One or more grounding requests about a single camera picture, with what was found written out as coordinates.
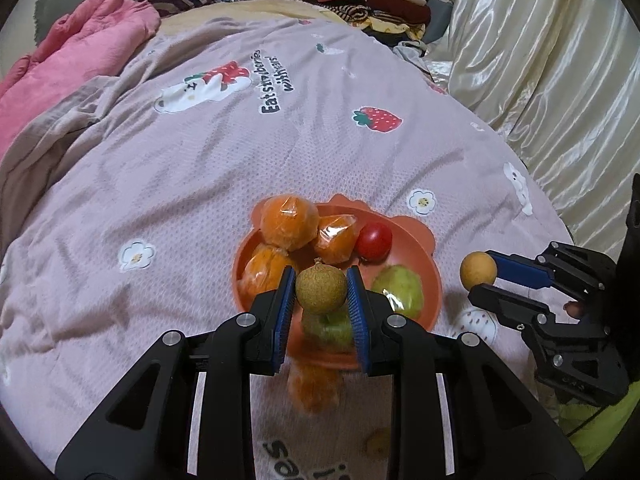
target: cartoon bear print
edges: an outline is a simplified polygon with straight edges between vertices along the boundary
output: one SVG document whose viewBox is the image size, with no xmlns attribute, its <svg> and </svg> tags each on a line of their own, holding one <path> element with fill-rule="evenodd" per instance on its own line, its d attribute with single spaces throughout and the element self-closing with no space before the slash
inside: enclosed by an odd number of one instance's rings
<svg viewBox="0 0 640 480">
<path fill-rule="evenodd" d="M 162 90 L 154 108 L 160 113 L 188 110 L 204 101 L 222 101 L 234 92 L 251 86 L 249 71 L 231 61 L 208 72 L 194 74 L 183 82 Z"/>
</svg>

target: blue gripper pad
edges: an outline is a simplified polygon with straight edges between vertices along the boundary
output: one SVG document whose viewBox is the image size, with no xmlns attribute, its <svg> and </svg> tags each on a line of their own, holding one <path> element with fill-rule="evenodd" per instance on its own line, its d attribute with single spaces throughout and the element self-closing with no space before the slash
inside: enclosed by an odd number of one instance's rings
<svg viewBox="0 0 640 480">
<path fill-rule="evenodd" d="M 486 253 L 494 259 L 498 267 L 498 278 L 502 280 L 535 289 L 554 284 L 554 274 L 551 269 L 541 268 L 527 258 L 517 254 L 507 256 L 495 251 Z"/>
</svg>

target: plastic-wrapped orange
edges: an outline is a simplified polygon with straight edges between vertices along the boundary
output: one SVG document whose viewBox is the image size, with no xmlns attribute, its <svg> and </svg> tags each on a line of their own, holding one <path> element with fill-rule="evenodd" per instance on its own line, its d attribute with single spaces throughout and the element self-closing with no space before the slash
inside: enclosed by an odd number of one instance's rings
<svg viewBox="0 0 640 480">
<path fill-rule="evenodd" d="M 351 258 L 358 239 L 354 215 L 321 216 L 314 251 L 327 265 L 337 265 Z"/>
<path fill-rule="evenodd" d="M 317 415 L 340 404 L 344 381 L 340 372 L 293 361 L 287 390 L 293 406 L 307 415 Z"/>
<path fill-rule="evenodd" d="M 242 278 L 238 281 L 240 294 L 253 300 L 257 294 L 275 290 L 285 267 L 296 269 L 293 260 L 284 249 L 265 244 L 259 244 L 251 259 L 244 266 Z"/>
<path fill-rule="evenodd" d="M 262 206 L 260 231 L 264 241 L 295 251 L 318 234 L 318 208 L 305 198 L 284 194 L 273 196 Z"/>
</svg>

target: metal screw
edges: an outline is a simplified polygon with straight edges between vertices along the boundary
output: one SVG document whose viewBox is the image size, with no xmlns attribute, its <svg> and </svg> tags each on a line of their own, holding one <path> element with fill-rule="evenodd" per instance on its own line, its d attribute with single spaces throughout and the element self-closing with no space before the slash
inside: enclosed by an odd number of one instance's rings
<svg viewBox="0 0 640 480">
<path fill-rule="evenodd" d="M 167 346 L 178 344 L 180 339 L 182 339 L 180 332 L 176 332 L 175 330 L 171 330 L 171 332 L 167 332 L 162 336 L 162 342 Z"/>
<path fill-rule="evenodd" d="M 240 326 L 251 326 L 255 323 L 255 316 L 249 312 L 245 312 L 236 317 L 236 323 Z"/>
<path fill-rule="evenodd" d="M 480 338 L 472 332 L 463 333 L 460 341 L 467 346 L 478 346 L 480 344 Z"/>
<path fill-rule="evenodd" d="M 386 322 L 389 323 L 393 328 L 402 328 L 406 325 L 406 319 L 404 316 L 399 316 L 398 314 L 392 314 L 391 316 L 386 318 Z"/>
</svg>

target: red cherry tomato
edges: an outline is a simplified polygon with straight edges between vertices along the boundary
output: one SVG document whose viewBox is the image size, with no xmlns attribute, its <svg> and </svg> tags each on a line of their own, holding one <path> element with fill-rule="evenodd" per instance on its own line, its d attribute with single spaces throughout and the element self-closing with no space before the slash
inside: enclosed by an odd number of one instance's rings
<svg viewBox="0 0 640 480">
<path fill-rule="evenodd" d="M 391 228 L 379 222 L 365 224 L 356 241 L 356 252 L 363 260 L 380 262 L 391 250 Z"/>
</svg>

